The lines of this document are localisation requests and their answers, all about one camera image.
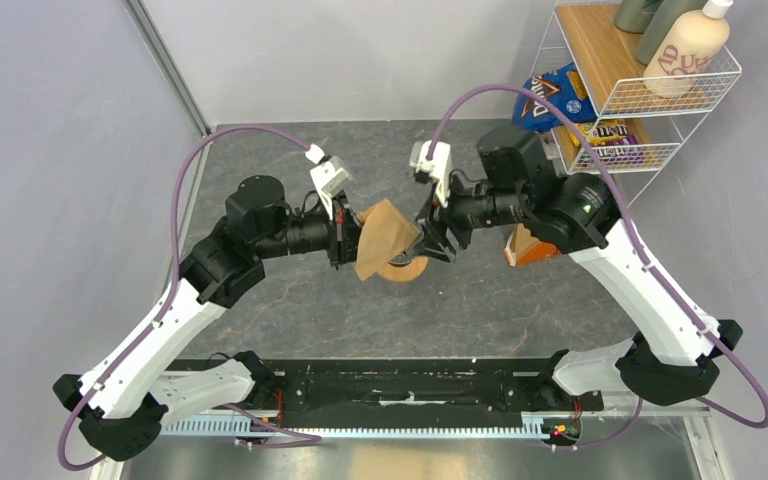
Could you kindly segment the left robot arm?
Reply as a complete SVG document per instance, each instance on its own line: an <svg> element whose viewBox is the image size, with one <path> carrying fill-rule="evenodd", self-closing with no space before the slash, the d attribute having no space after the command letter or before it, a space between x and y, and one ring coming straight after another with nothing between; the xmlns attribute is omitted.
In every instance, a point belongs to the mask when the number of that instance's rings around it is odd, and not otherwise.
<svg viewBox="0 0 768 480"><path fill-rule="evenodd" d="M294 209L277 178L243 180L129 336L94 369L55 382L55 395L89 445L125 461L179 420L224 404L257 409L276 397L274 373L251 351L181 378L164 374L198 333L264 279L265 260L316 251L334 267L356 259L360 225L345 182L326 181L313 196L313 207Z"/></svg>

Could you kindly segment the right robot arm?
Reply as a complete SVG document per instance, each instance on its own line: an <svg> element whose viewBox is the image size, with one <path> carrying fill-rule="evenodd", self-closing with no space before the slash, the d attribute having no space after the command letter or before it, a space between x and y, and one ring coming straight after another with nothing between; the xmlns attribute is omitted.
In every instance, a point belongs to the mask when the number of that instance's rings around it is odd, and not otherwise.
<svg viewBox="0 0 768 480"><path fill-rule="evenodd" d="M669 406L707 395L717 358L737 345L742 327L697 307L627 226L606 182L563 175L536 133L495 128L477 142L484 177L454 174L445 143L419 141L409 157L430 193L416 216L420 237L408 252L453 262L474 231L520 225L584 268L636 326L633 337L588 351L562 350L537 382L539 400L561 409L591 391L627 391Z"/></svg>

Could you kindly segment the round wooden dripper stand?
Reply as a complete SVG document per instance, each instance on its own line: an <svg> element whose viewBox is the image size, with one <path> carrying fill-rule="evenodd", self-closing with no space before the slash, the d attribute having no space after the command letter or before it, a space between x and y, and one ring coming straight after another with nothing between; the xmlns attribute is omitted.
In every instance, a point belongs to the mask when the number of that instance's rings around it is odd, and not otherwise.
<svg viewBox="0 0 768 480"><path fill-rule="evenodd" d="M388 262L382 266L377 275L393 283L408 283L418 279L427 269L429 259L418 256L402 263Z"/></svg>

